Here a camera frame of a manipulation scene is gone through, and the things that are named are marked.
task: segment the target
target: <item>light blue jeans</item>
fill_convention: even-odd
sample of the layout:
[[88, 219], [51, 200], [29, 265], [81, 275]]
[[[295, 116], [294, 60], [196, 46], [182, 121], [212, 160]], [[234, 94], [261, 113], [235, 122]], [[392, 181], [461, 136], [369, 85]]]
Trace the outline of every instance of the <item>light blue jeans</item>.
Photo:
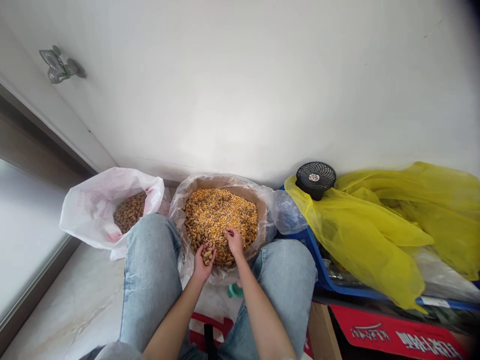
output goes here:
[[[177, 261], [181, 242], [165, 216], [149, 214], [133, 227], [127, 242], [120, 341], [141, 353], [182, 293]], [[297, 240], [263, 247], [252, 267], [300, 359], [309, 322], [317, 270], [308, 249]], [[218, 349], [220, 359], [258, 359], [245, 302]], [[206, 359], [185, 334], [179, 359]]]

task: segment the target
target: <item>yellow plastic bag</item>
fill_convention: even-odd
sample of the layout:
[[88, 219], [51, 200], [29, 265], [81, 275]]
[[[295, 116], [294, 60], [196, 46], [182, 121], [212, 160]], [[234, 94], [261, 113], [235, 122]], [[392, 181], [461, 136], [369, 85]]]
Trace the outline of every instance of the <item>yellow plastic bag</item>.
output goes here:
[[466, 279], [479, 279], [480, 182], [469, 173], [416, 162], [403, 171], [365, 170], [335, 188], [382, 204], [434, 239], [441, 259]]
[[425, 283], [414, 260], [399, 247], [433, 244], [432, 237], [380, 202], [375, 204], [369, 191], [359, 190], [355, 197], [332, 188], [321, 201], [313, 201], [295, 181], [296, 176], [289, 177], [285, 190], [323, 247], [357, 279], [401, 308], [425, 312], [415, 303]]

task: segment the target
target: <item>small fan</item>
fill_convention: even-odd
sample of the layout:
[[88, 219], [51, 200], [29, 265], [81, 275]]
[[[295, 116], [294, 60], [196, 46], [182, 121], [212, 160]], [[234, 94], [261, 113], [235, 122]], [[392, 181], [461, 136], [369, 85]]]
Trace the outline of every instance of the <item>small fan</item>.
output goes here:
[[324, 162], [312, 161], [300, 166], [296, 172], [296, 185], [315, 201], [322, 200], [324, 192], [337, 180], [333, 167]]

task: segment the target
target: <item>blue basket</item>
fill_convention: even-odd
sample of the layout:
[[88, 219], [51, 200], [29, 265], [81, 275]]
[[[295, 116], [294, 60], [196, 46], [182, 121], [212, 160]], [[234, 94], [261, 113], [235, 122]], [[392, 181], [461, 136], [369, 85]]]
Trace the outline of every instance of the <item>blue basket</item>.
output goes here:
[[[318, 280], [315, 283], [315, 289], [328, 290], [328, 291], [343, 294], [343, 295], [350, 295], [350, 296], [356, 296], [361, 298], [389, 300], [388, 297], [383, 295], [381, 292], [373, 290], [371, 287], [342, 286], [342, 285], [334, 284], [332, 279], [330, 279], [329, 272], [325, 267], [322, 255], [320, 254], [317, 238], [315, 237], [315, 234], [313, 233], [310, 226], [306, 230], [303, 230], [301, 232], [297, 232], [296, 234], [291, 234], [291, 235], [282, 235], [280, 232], [278, 232], [277, 238], [296, 239], [308, 248], [313, 259], [315, 260], [315, 266], [318, 271]], [[452, 309], [480, 312], [480, 304], [459, 301], [459, 300], [452, 300], [452, 299], [442, 299], [442, 300], [447, 301], [448, 305]], [[416, 303], [419, 305], [424, 305], [424, 301], [422, 300], [421, 297], [416, 299]]]

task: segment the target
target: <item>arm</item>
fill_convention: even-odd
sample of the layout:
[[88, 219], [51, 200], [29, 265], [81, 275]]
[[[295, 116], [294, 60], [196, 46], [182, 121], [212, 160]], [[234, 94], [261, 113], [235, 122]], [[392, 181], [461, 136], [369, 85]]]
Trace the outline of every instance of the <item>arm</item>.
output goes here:
[[294, 348], [279, 316], [245, 260], [242, 237], [232, 227], [226, 229], [225, 236], [240, 273], [248, 319], [259, 358], [296, 359]]
[[202, 250], [209, 246], [213, 245], [207, 242], [197, 250], [193, 275], [178, 300], [160, 323], [143, 352], [143, 356], [148, 360], [178, 359], [195, 305], [214, 265], [216, 250], [213, 250], [213, 257], [208, 266], [205, 266], [202, 260]]

